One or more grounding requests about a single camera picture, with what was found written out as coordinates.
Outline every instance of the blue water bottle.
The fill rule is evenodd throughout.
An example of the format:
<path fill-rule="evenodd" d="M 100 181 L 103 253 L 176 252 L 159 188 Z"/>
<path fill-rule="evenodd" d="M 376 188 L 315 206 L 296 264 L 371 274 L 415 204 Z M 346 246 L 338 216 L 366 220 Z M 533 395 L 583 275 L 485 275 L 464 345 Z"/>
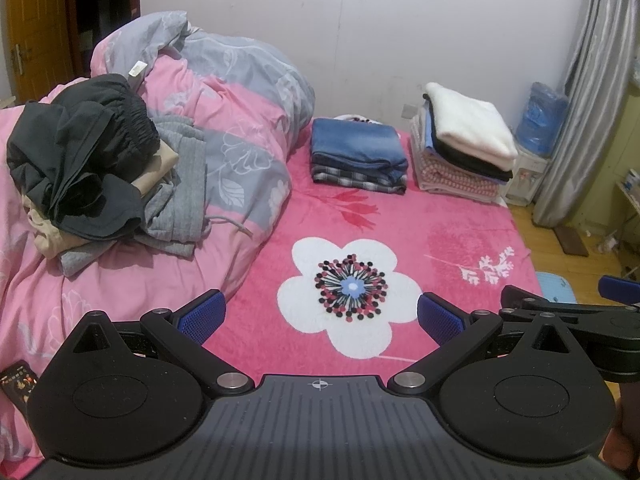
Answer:
<path fill-rule="evenodd" d="M 531 96 L 516 130 L 518 143 L 537 156 L 551 155 L 566 117 L 569 99 L 543 83 L 531 85 Z"/>

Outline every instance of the folded plaid shirt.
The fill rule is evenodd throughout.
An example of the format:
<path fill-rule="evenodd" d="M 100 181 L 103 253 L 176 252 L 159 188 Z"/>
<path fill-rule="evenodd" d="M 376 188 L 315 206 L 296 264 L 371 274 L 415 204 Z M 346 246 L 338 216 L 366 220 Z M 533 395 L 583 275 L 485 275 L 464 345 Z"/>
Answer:
<path fill-rule="evenodd" d="M 406 175 L 399 181 L 392 182 L 386 178 L 373 178 L 356 171 L 338 170 L 329 166 L 313 164 L 311 166 L 311 178 L 316 183 L 337 184 L 343 187 L 358 187 L 367 191 L 380 193 L 398 193 L 403 195 L 406 191 Z"/>

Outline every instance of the clothing tag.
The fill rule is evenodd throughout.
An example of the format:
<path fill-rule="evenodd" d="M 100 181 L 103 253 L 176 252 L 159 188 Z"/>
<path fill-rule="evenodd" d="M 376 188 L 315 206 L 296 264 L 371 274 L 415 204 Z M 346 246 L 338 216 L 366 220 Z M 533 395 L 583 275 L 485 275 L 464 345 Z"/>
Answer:
<path fill-rule="evenodd" d="M 146 63 L 144 61 L 137 61 L 133 68 L 129 70 L 129 75 L 131 77 L 138 77 L 145 68 Z"/>

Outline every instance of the door handle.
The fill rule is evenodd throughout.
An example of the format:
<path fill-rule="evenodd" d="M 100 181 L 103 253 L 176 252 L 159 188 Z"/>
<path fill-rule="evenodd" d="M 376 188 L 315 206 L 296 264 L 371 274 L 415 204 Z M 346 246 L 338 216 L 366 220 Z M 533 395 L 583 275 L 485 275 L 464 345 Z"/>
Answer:
<path fill-rule="evenodd" d="M 19 44 L 17 43 L 15 44 L 11 57 L 15 61 L 15 63 L 18 65 L 18 73 L 20 75 L 24 75 L 24 66 L 22 65 L 22 53 L 20 52 Z"/>

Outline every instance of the metal screw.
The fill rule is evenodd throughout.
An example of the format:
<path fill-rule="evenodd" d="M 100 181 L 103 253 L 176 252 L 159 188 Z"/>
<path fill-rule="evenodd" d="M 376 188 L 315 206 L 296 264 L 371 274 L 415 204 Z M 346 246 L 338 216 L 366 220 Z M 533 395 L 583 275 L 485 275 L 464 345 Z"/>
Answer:
<path fill-rule="evenodd" d="M 237 390 L 249 382 L 249 377 L 240 372 L 227 372 L 226 374 L 220 375 L 216 382 L 218 386 L 222 386 L 227 390 Z"/>
<path fill-rule="evenodd" d="M 400 372 L 394 377 L 398 386 L 403 388 L 418 388 L 424 384 L 424 375 L 418 372 Z"/>

